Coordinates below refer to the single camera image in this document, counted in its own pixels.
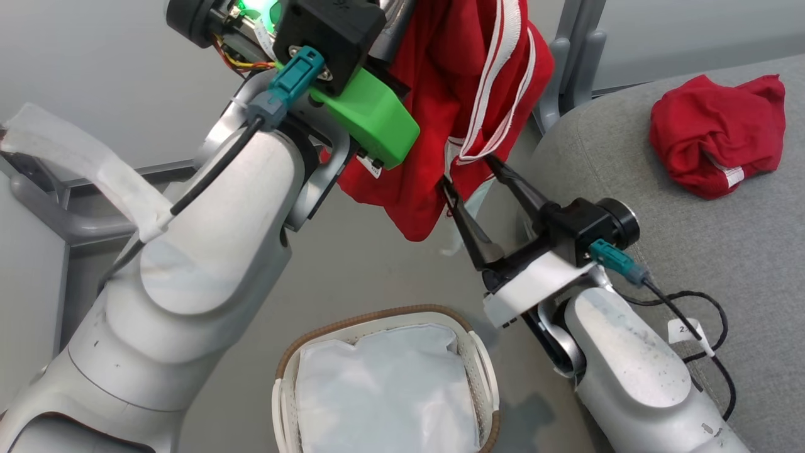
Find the grey partition corner post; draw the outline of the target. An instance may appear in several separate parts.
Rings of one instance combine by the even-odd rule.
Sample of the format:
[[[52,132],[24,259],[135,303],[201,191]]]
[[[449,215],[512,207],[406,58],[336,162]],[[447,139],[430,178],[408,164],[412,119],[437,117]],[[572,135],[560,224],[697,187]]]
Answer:
[[[554,69],[533,111],[541,135],[562,114],[592,100],[607,33],[599,28],[607,0],[528,0],[529,18],[544,35]]]

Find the white laundry basket brown rim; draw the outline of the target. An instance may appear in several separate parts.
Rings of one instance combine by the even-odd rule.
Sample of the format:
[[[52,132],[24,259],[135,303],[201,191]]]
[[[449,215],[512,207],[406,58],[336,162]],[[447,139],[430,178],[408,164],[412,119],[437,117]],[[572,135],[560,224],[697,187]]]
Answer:
[[[317,342],[341,340],[353,345],[370,333],[392,328],[435,324],[455,332],[479,427],[479,453],[492,453],[500,437],[500,392],[492,359],[474,327],[457,311],[434,304],[403,306],[352,316],[296,339],[280,359],[271,394],[271,419],[279,453],[304,453],[296,404],[300,350]]]

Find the grey fabric sofa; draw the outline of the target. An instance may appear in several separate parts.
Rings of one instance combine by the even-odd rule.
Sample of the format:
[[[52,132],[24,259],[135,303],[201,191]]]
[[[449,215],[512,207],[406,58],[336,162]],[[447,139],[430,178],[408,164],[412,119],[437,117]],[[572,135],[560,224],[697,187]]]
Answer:
[[[660,289],[702,291],[724,307],[717,355],[737,389],[730,425],[755,453],[805,453],[805,53],[708,72],[722,86],[779,75],[787,129],[776,171],[706,201],[670,178],[650,145],[650,111],[678,75],[576,107],[521,169],[558,203],[614,198],[641,238],[630,254]]]

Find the red jersey with print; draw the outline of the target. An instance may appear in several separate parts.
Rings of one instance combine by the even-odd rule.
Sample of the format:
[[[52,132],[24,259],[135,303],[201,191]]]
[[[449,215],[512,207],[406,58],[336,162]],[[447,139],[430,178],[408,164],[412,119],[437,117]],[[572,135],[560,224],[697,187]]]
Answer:
[[[779,75],[722,86],[697,75],[652,107],[649,141],[670,178],[714,200],[777,170],[787,129]]]

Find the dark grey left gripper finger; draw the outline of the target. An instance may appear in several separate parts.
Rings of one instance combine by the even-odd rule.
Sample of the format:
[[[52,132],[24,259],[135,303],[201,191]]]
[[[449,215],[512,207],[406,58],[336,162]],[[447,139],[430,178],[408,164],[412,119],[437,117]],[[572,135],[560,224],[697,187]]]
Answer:
[[[377,0],[384,11],[386,24],[376,38],[376,58],[391,62],[408,29],[417,0]]]

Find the grey metal partition foot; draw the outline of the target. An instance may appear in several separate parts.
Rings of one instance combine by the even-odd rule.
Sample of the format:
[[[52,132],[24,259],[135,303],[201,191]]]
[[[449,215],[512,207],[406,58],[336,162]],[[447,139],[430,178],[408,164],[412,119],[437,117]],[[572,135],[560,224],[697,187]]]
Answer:
[[[135,233],[135,224],[123,215],[93,218],[69,211],[71,189],[42,160],[0,151],[0,162],[12,168],[13,197],[67,244],[101,243]]]

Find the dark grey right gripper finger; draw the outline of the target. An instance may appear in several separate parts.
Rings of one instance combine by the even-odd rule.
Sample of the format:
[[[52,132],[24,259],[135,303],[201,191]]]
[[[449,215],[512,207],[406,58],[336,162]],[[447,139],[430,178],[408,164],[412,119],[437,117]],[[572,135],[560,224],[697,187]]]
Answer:
[[[447,208],[459,232],[461,241],[468,252],[472,266],[477,271],[488,269],[492,263],[505,257],[501,246],[489,238],[481,225],[468,211],[465,201],[446,177],[440,181],[440,189],[447,202]]]
[[[533,223],[541,223],[543,219],[541,209],[546,204],[551,204],[551,201],[496,155],[486,155],[483,160],[492,170],[494,177],[514,195],[528,218]]]

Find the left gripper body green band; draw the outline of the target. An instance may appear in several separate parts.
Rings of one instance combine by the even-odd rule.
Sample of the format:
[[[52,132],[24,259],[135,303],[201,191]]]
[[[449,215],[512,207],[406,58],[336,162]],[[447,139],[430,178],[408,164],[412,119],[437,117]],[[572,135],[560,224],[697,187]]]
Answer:
[[[272,69],[275,76],[284,66],[274,55],[273,45],[285,1],[165,0],[165,20],[199,48],[215,48],[233,71],[250,74]],[[403,104],[408,86],[389,74],[389,65],[376,58],[375,40],[363,67],[341,95],[333,97],[317,89],[317,81],[331,77],[324,67],[299,98],[311,97],[324,105],[372,166],[380,169],[402,164],[419,136],[419,126]]]

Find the red garment white striped trim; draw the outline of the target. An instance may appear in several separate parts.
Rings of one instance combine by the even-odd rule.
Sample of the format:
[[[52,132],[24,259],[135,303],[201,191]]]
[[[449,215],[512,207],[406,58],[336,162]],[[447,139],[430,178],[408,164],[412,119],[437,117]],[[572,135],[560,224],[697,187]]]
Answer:
[[[554,68],[527,0],[417,0],[390,72],[411,90],[419,138],[391,170],[352,158],[340,189],[415,243],[445,212],[444,178],[476,215],[494,180],[486,155],[509,157]]]

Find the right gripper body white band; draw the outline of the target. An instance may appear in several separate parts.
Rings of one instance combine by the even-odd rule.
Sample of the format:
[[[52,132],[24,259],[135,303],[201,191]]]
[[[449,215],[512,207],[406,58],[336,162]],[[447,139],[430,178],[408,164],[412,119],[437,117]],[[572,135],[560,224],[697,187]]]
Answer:
[[[609,215],[609,231],[598,240],[621,250],[639,240],[638,219],[629,206],[612,198],[594,204]],[[589,251],[586,258],[590,258],[590,262],[584,267],[570,264],[553,252],[546,228],[542,222],[539,224],[543,229],[535,240],[488,268],[497,281],[485,296],[484,310],[496,328],[505,327],[541,303],[554,300],[576,286],[590,284],[612,289],[606,270],[591,260]]]

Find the white basket liner cloth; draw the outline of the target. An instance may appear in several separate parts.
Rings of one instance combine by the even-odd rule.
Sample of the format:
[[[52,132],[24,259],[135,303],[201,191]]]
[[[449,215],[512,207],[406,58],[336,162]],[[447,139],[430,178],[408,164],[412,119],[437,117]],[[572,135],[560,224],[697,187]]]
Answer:
[[[304,347],[296,378],[303,453],[478,453],[454,330],[437,324]]]

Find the white fabric tape strip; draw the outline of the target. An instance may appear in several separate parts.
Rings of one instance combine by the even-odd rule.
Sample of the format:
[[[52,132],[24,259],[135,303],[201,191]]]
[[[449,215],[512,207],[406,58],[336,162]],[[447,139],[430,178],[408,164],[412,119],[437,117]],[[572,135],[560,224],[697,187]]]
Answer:
[[[172,203],[106,144],[33,103],[2,125],[0,150],[40,158],[91,181],[137,227],[139,240],[163,235]]]

